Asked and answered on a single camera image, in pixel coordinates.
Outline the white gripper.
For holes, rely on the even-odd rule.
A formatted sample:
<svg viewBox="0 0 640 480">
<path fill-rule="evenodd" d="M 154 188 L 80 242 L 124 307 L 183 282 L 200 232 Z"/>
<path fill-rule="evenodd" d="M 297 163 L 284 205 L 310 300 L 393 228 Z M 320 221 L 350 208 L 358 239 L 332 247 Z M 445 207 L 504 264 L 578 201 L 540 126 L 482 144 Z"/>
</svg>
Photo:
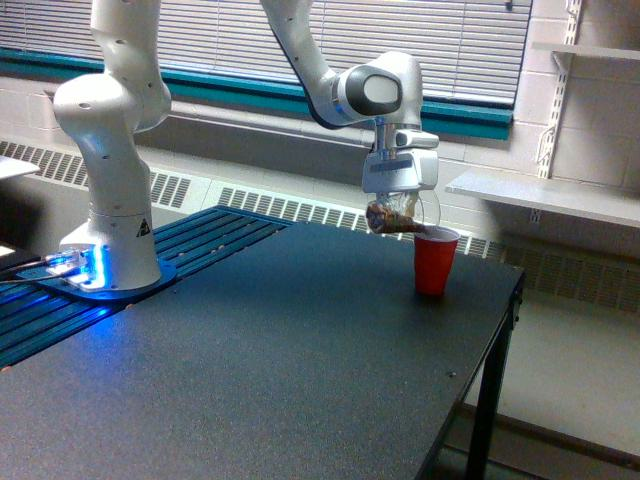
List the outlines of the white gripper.
<svg viewBox="0 0 640 480">
<path fill-rule="evenodd" d="M 362 173 L 365 193 L 434 190 L 438 183 L 439 137 L 404 124 L 380 124 Z"/>
</svg>

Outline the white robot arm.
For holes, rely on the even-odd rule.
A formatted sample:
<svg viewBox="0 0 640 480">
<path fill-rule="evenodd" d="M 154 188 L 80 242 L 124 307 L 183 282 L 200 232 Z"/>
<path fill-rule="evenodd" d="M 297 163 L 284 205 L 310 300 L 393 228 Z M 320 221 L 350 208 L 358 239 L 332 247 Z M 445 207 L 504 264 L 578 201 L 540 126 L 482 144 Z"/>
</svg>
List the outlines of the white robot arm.
<svg viewBox="0 0 640 480">
<path fill-rule="evenodd" d="M 421 69 L 391 51 L 343 72 L 314 41 L 308 1 L 266 1 L 270 29 L 303 86 L 313 118 L 329 129 L 375 124 L 362 188 L 374 196 L 366 217 L 375 233 L 414 231 L 418 195 L 438 182 L 437 136 L 421 126 Z M 134 136 L 158 126 L 171 106 L 158 53 L 156 1 L 96 1 L 91 33 L 104 55 L 100 74 L 63 83 L 54 114 L 77 144 L 89 183 L 87 221 L 61 240 L 71 259 L 50 272 L 88 293 L 129 292 L 161 279 L 152 233 L 150 171 Z"/>
</svg>

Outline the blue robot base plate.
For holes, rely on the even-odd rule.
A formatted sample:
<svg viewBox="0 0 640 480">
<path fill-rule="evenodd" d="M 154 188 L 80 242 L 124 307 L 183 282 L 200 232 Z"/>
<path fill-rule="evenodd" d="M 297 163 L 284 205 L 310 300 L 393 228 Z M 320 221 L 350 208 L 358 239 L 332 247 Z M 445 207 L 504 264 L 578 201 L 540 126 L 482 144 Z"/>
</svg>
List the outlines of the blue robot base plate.
<svg viewBox="0 0 640 480">
<path fill-rule="evenodd" d="M 62 279 L 35 281 L 35 284 L 49 293 L 62 295 L 74 300 L 107 304 L 135 303 L 171 286 L 176 281 L 177 269 L 171 262 L 160 260 L 159 267 L 161 277 L 158 281 L 147 287 L 131 290 L 87 292 L 64 282 Z"/>
</svg>

